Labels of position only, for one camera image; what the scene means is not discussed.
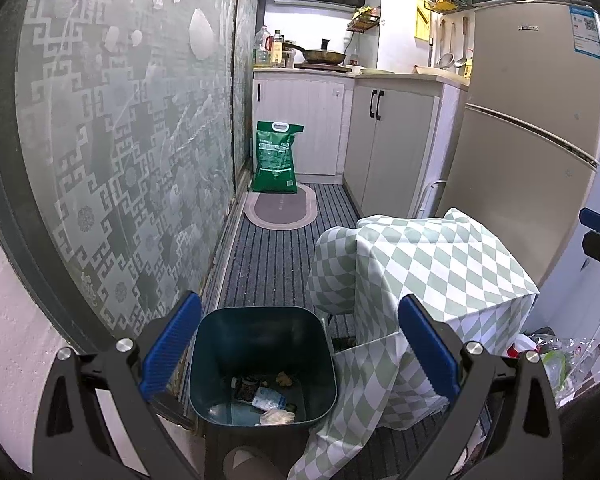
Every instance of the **screw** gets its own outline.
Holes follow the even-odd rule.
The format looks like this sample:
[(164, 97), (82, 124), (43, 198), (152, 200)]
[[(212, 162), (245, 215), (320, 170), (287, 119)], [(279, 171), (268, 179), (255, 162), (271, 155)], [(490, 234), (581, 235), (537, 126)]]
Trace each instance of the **screw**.
[(56, 357), (61, 361), (66, 361), (69, 357), (71, 357), (71, 352), (72, 350), (68, 346), (65, 346), (58, 350)]
[(466, 344), (466, 351), (471, 355), (480, 355), (483, 350), (484, 347), (477, 341), (469, 341)]
[(537, 363), (540, 360), (540, 356), (538, 355), (538, 352), (532, 350), (526, 353), (526, 360), (530, 363)]
[(134, 347), (134, 340), (129, 339), (128, 337), (123, 337), (119, 339), (116, 343), (116, 350), (118, 352), (129, 352)]

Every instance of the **sticker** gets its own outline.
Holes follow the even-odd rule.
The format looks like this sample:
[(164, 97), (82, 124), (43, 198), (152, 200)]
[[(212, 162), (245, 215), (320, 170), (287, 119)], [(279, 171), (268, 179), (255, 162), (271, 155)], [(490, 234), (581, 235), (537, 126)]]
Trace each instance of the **sticker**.
[(576, 52), (600, 59), (600, 35), (593, 10), (569, 7), (573, 47)]

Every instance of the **refrigerator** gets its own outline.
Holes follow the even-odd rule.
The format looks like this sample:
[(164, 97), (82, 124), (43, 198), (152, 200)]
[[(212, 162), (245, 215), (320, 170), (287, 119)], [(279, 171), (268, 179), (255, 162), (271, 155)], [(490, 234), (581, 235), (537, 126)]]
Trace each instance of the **refrigerator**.
[(600, 18), (565, 0), (484, 4), (437, 215), (456, 207), (481, 222), (536, 282), (525, 329), (599, 329), (600, 263), (582, 252), (584, 206), (600, 212)]

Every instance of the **green bag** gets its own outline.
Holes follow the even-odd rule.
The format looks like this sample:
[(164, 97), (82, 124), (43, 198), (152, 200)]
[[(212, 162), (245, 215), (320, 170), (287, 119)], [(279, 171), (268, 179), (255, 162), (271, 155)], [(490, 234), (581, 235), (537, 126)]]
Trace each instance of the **green bag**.
[(254, 192), (297, 193), (291, 145), (294, 135), (301, 133), (299, 124), (258, 121), (256, 126), (256, 160), (258, 169), (253, 177)]

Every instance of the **black handle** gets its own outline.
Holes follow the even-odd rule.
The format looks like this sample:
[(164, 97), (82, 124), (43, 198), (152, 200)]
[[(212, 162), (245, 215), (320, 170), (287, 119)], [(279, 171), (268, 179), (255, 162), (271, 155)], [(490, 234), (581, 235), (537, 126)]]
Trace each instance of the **black handle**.
[(374, 107), (374, 96), (378, 93), (378, 90), (374, 90), (373, 92), (371, 92), (371, 101), (369, 102), (369, 117), (371, 117), (372, 119), (375, 119), (376, 116), (374, 115), (374, 113), (371, 111), (371, 109)]
[(384, 90), (381, 90), (378, 92), (378, 101), (376, 101), (376, 119), (378, 119), (378, 121), (382, 121), (382, 117), (380, 117), (380, 114), (378, 113), (378, 107), (380, 106), (380, 98), (384, 95)]

